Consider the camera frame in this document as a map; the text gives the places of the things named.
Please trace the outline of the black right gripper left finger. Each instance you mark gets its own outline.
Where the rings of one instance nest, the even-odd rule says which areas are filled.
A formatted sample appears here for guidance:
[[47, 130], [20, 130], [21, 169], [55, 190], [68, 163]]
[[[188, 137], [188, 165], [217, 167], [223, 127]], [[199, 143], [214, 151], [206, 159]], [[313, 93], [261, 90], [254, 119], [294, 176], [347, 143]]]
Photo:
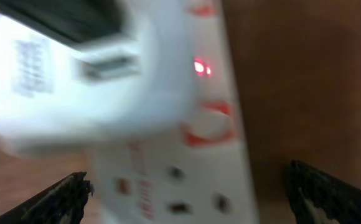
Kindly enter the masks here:
[[86, 172], [74, 172], [12, 210], [0, 224], [80, 224], [93, 184]]

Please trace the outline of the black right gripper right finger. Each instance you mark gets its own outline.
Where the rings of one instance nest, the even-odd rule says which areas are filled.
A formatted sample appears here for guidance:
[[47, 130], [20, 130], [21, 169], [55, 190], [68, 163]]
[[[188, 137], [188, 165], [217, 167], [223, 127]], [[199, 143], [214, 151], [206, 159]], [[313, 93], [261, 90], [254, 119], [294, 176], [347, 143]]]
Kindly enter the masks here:
[[361, 190], [302, 161], [282, 173], [285, 195], [297, 223], [314, 223], [312, 209], [338, 223], [361, 223]]

